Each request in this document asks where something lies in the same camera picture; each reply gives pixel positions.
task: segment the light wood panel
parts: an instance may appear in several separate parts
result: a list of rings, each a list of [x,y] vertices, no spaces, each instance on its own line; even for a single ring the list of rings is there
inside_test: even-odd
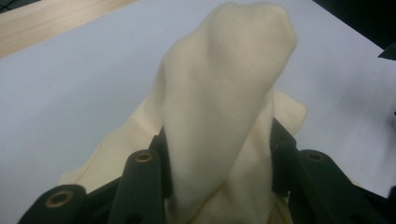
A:
[[[0,14],[0,58],[136,0],[43,0]]]

